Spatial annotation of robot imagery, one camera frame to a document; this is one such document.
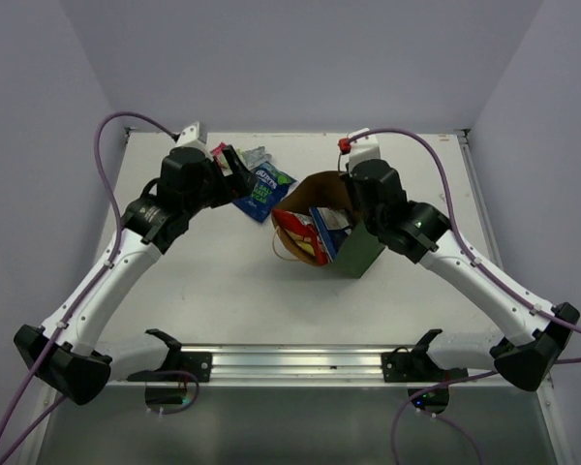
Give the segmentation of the large red white chips bag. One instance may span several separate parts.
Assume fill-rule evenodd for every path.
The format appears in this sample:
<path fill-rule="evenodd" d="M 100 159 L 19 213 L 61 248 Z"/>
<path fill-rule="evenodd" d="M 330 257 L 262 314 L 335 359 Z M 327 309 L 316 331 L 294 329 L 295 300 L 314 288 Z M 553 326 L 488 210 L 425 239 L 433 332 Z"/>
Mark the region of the large red white chips bag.
<path fill-rule="evenodd" d="M 297 259 L 314 266 L 329 263 L 321 237 L 309 215 L 274 208 L 272 220 L 283 244 Z"/>

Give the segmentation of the light green snack packet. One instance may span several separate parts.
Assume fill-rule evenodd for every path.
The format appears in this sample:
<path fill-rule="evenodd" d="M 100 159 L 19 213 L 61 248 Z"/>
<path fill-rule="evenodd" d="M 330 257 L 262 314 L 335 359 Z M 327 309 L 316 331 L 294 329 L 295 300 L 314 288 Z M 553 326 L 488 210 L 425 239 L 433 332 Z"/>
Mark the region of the light green snack packet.
<path fill-rule="evenodd" d="M 243 151 L 241 149 L 237 148 L 236 153 L 237 153 L 239 160 L 241 161 L 241 164 L 247 169 L 247 162 L 246 162 Z"/>

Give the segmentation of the blue Burts chips bag front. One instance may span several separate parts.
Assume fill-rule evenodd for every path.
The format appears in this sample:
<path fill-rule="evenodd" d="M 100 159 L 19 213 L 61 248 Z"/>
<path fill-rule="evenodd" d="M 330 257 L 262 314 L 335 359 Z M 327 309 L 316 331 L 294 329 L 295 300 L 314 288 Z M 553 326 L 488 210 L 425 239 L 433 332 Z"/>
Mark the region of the blue Burts chips bag front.
<path fill-rule="evenodd" d="M 263 223 L 272 208 L 289 192 L 296 180 L 287 173 L 278 170 L 270 162 L 263 162 L 252 170 L 257 183 L 252 193 L 233 202 L 241 212 L 258 223 Z"/>

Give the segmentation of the green paper bag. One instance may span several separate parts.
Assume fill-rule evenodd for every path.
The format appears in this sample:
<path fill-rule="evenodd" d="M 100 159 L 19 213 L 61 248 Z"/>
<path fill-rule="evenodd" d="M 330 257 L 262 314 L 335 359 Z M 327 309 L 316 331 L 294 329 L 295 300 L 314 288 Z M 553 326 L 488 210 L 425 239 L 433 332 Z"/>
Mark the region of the green paper bag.
<path fill-rule="evenodd" d="M 384 249 L 353 209 L 338 171 L 307 176 L 272 208 L 270 216 L 272 248 L 282 260 L 358 279 Z"/>

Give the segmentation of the blue burts chips bag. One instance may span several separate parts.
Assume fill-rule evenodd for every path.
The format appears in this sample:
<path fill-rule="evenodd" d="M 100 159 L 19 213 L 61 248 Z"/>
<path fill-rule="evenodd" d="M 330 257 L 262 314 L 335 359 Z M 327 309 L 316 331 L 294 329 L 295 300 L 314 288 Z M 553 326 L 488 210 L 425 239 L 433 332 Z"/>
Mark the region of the blue burts chips bag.
<path fill-rule="evenodd" d="M 336 210 L 321 206 L 309 208 L 316 230 L 320 236 L 324 251 L 333 262 L 344 241 L 352 233 L 352 224 L 345 210 Z"/>
<path fill-rule="evenodd" d="M 270 162 L 263 162 L 252 170 L 257 183 L 252 193 L 233 202 L 241 212 L 258 223 L 263 223 L 272 208 L 289 192 L 296 180 L 287 173 L 278 170 Z"/>

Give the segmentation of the blue Burts chips bag back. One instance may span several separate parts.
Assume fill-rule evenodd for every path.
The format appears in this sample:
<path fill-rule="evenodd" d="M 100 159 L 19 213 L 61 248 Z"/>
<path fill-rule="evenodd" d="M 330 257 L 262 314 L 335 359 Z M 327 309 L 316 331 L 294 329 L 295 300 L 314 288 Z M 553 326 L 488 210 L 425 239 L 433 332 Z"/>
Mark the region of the blue Burts chips bag back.
<path fill-rule="evenodd" d="M 324 251 L 333 262 L 344 241 L 352 233 L 352 224 L 345 210 L 336 210 L 321 206 L 309 208 L 316 230 L 320 236 Z"/>

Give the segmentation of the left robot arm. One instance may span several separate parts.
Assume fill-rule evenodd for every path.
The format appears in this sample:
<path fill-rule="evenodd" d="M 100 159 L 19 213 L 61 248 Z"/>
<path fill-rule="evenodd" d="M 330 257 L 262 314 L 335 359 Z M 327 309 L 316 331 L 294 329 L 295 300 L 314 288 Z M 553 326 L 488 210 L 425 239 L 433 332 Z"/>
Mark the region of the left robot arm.
<path fill-rule="evenodd" d="M 23 325 L 17 331 L 15 346 L 37 378 L 85 405 L 110 381 L 138 373 L 167 381 L 179 374 L 181 344 L 159 329 L 105 349 L 98 341 L 139 278 L 199 212 L 251 195 L 256 175 L 232 146 L 222 153 L 229 173 L 203 148 L 172 149 L 159 176 L 127 206 L 106 251 L 63 306 L 40 326 Z"/>

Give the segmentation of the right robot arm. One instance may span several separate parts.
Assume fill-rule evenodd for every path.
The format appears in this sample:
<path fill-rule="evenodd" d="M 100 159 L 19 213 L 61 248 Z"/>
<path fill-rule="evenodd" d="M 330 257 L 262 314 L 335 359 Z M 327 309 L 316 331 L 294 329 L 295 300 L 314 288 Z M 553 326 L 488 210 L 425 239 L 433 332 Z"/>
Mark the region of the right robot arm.
<path fill-rule="evenodd" d="M 450 370 L 492 370 L 517 388 L 537 390 L 565 349 L 579 311 L 526 291 L 474 251 L 436 207 L 408 199 L 386 161 L 351 165 L 343 179 L 369 234 L 444 279 L 498 328 L 485 334 L 432 329 L 393 365 L 427 381 Z"/>

